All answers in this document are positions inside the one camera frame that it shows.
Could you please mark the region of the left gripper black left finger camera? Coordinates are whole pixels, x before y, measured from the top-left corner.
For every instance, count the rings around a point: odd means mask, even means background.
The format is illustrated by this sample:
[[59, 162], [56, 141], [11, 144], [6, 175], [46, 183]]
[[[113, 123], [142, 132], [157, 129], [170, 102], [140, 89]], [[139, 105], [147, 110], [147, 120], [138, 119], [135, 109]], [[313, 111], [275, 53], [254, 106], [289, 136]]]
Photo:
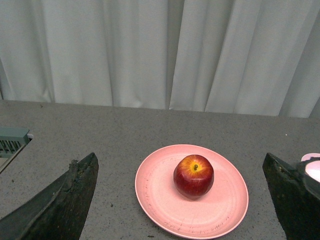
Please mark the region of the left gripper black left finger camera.
[[78, 240], [82, 234], [99, 171], [90, 153], [73, 160], [68, 171], [0, 220], [2, 240]]

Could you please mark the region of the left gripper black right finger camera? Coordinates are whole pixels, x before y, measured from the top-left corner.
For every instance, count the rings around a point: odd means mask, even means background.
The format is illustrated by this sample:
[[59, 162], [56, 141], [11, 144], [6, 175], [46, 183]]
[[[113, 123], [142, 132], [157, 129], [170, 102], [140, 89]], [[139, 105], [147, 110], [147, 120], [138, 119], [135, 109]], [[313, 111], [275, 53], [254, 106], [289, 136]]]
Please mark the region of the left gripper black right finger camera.
[[307, 165], [319, 157], [310, 157], [295, 167], [272, 153], [262, 165], [276, 216], [288, 240], [320, 238], [320, 183], [306, 173]]

